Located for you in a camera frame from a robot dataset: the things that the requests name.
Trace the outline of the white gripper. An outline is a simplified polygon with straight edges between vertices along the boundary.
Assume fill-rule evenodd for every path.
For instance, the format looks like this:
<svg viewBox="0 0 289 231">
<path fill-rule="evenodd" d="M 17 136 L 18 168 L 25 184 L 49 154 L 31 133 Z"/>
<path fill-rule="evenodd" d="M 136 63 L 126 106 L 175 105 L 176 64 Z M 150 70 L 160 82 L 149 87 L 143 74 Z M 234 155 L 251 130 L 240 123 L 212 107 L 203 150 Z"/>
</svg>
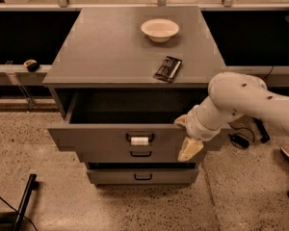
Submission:
<svg viewBox="0 0 289 231">
<path fill-rule="evenodd" d="M 198 105 L 195 105 L 186 115 L 178 117 L 174 123 L 185 126 L 187 134 L 182 143 L 177 160 L 187 162 L 191 160 L 203 148 L 203 141 L 211 141 L 221 129 L 212 130 L 204 126 L 197 115 Z"/>
</svg>

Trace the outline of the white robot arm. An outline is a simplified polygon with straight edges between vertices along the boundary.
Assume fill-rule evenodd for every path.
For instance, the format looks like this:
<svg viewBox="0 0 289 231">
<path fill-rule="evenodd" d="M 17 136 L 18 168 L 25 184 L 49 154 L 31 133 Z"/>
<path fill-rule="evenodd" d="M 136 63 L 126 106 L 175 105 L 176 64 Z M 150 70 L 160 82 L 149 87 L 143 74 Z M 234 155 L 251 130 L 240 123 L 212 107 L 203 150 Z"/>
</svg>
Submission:
<svg viewBox="0 0 289 231">
<path fill-rule="evenodd" d="M 222 127 L 242 116 L 269 123 L 289 137 L 289 96 L 267 90 L 265 82 L 255 76 L 219 73 L 209 82 L 208 96 L 175 120 L 187 133 L 178 160 L 191 160 Z"/>
</svg>

